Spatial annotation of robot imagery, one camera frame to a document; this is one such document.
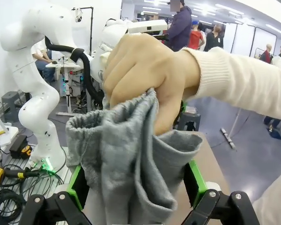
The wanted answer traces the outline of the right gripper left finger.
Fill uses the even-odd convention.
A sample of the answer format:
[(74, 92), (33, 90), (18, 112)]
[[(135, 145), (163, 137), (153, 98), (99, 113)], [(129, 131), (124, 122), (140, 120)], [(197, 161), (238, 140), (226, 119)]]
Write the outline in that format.
[(49, 198), (32, 195), (28, 198), (20, 218), (21, 225), (55, 225), (65, 221), (69, 225), (90, 225), (91, 222), (82, 212), (85, 207), (89, 186), (84, 170), (79, 165), (71, 176), (65, 191)]

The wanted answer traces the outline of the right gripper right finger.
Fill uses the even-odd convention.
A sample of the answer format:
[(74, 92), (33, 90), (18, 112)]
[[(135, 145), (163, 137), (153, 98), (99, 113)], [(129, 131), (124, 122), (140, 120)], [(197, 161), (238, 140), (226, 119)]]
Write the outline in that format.
[(183, 225), (206, 225), (211, 219), (219, 220), (223, 225), (259, 224), (245, 192), (224, 194), (217, 183), (204, 181), (194, 160), (185, 166), (183, 181), (192, 207)]

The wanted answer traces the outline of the person's right hand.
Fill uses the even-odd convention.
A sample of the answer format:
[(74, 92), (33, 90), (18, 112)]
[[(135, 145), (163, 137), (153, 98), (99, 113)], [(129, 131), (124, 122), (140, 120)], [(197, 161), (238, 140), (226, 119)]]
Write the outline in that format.
[(154, 88), (155, 134), (160, 135), (172, 128), (181, 100), (197, 92), (200, 68), (186, 50), (173, 52), (148, 34), (126, 34), (110, 53), (103, 79), (110, 107)]

